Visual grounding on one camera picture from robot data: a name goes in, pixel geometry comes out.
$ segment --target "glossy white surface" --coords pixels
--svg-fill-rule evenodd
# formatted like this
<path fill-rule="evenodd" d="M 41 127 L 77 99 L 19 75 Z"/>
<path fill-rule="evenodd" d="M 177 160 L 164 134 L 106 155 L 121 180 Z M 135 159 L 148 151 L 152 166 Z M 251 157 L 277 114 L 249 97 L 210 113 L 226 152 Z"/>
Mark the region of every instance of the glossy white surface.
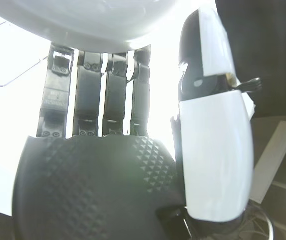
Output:
<path fill-rule="evenodd" d="M 199 24 L 204 76 L 235 75 L 227 33 L 217 12 L 208 6 L 200 7 Z"/>
<path fill-rule="evenodd" d="M 180 102 L 185 192 L 195 219 L 226 222 L 250 193 L 253 145 L 240 91 Z"/>
<path fill-rule="evenodd" d="M 64 46 L 125 52 L 150 44 L 150 35 L 167 24 L 176 1 L 0 0 L 0 16 Z"/>

